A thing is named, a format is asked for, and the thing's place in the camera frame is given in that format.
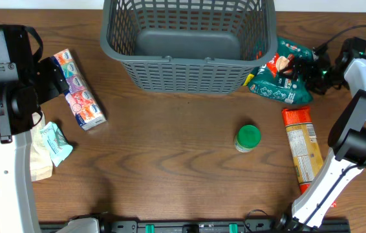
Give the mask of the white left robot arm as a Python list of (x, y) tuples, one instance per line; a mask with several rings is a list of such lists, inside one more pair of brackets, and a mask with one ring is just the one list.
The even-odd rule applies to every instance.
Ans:
[(32, 27), (0, 25), (0, 232), (41, 230), (30, 174), (31, 130), (41, 104), (69, 86)]

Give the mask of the beige grain bag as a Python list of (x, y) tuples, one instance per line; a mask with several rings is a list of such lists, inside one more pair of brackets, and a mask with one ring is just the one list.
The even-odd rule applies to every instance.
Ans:
[(53, 163), (50, 153), (46, 149), (40, 130), (45, 127), (45, 115), (32, 114), (34, 123), (37, 123), (31, 130), (32, 143), (30, 147), (30, 175), (32, 182), (46, 179), (52, 176)]

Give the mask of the green Nescafe coffee bag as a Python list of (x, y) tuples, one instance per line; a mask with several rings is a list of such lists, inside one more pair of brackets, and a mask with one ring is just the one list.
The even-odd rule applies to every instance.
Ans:
[(277, 52), (266, 64), (256, 67), (247, 76), (244, 85), (259, 96), (287, 104), (302, 105), (313, 101), (305, 87), (303, 76), (287, 67), (296, 59), (312, 61), (312, 51), (282, 37), (277, 39)]

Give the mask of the light teal small pouch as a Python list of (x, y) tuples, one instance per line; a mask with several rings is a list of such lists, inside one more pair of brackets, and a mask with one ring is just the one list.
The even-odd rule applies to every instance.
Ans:
[(54, 122), (49, 122), (39, 132), (46, 149), (50, 153), (51, 161), (58, 167), (71, 154), (73, 146), (66, 141), (62, 131)]

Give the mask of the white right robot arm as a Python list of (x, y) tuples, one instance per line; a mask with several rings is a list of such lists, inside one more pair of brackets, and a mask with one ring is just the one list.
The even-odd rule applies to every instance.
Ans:
[(333, 67), (309, 82), (313, 87), (338, 85), (352, 100), (333, 125), (326, 161), (308, 189), (281, 216), (277, 230), (315, 231), (338, 195), (366, 168), (366, 41), (346, 39)]

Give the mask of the colourful tissue pack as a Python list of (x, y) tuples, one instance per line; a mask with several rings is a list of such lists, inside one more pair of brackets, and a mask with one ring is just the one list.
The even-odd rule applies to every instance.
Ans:
[(52, 59), (68, 85), (68, 90), (64, 91), (63, 94), (78, 125), (87, 131), (104, 123), (106, 117), (82, 76), (70, 50), (60, 51), (54, 54)]

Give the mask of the green lid jar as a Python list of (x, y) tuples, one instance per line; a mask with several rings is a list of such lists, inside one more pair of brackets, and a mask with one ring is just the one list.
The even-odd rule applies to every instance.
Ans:
[(240, 128), (234, 138), (237, 151), (247, 153), (252, 151), (261, 141), (260, 130), (253, 125), (245, 125)]

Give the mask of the orange spaghetti packet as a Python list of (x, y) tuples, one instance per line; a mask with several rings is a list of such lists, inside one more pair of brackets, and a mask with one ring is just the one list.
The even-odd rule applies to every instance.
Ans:
[(310, 108), (283, 109), (281, 114), (297, 174), (299, 189), (303, 194), (323, 165), (323, 158), (310, 116)]

